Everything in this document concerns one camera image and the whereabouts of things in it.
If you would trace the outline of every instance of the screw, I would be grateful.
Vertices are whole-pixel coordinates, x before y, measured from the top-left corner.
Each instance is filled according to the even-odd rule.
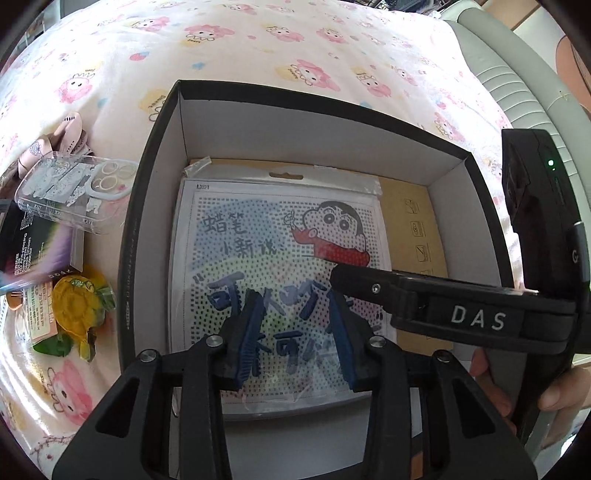
[[[146,364],[149,364],[150,362],[156,360],[157,356],[158,352],[156,350],[152,350],[151,348],[143,350],[138,355],[139,359]]]
[[[453,358],[453,355],[447,350],[437,350],[434,355],[437,360],[444,364],[448,364]]]
[[[220,346],[223,343],[223,338],[220,337],[219,335],[212,335],[207,337],[207,340],[205,340],[205,343],[207,344],[207,346],[210,347],[217,347]]]
[[[369,344],[376,348],[382,348],[386,345],[386,339],[379,335],[374,335],[369,339]]]

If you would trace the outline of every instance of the phone case package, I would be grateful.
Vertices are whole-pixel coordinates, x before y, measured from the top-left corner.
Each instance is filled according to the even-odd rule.
[[[125,220],[137,164],[129,160],[50,152],[19,185],[21,210],[91,233]]]

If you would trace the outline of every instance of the box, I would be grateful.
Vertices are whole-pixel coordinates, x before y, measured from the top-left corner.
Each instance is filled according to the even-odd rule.
[[[407,182],[406,193],[399,182],[396,189],[384,187],[388,180],[382,183],[391,192],[381,200],[385,217],[403,208],[413,215],[416,205],[419,210],[426,205],[427,192],[449,277],[513,286],[494,204],[467,151],[339,100],[260,85],[180,80],[158,114],[129,201],[118,282],[122,368],[146,348],[167,351],[169,253],[180,173],[190,159],[208,155],[337,167]],[[421,198],[415,196],[419,190]],[[394,252],[393,262],[397,256],[401,265],[408,257]],[[444,275],[441,265],[431,268]],[[235,478],[283,478],[288,464],[290,478],[304,478],[361,461],[368,408],[360,401],[338,412],[268,420],[261,427],[226,425]]]

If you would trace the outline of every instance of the bed sheet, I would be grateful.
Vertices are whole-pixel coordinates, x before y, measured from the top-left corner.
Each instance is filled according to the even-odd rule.
[[[102,0],[35,40],[0,78],[0,171],[70,111],[100,157],[139,161],[177,79],[226,80],[326,95],[403,119],[473,153],[505,232],[502,109],[468,69],[452,29],[417,14],[336,0]],[[88,236],[86,259],[116,283],[121,231]],[[112,323],[88,365],[29,352],[8,313],[0,410],[46,475],[119,374]]]

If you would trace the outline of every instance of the black device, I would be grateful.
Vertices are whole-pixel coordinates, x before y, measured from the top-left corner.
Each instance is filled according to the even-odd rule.
[[[407,480],[410,387],[420,390],[423,478],[537,478],[519,441],[527,441],[535,423],[538,396],[572,361],[589,301],[589,259],[572,187],[548,133],[502,135],[507,208],[521,241],[525,283],[537,292],[334,267],[330,328],[341,371],[352,390],[372,392],[372,404],[363,462],[315,479]],[[527,353],[512,418],[518,437],[452,354],[402,351],[375,336],[345,296],[382,305],[396,328]],[[261,295],[248,291],[243,310],[218,335],[185,352],[141,352],[82,425],[52,478],[168,478],[172,389],[182,386],[181,478],[230,480],[220,390],[238,390],[248,378],[264,314]]]

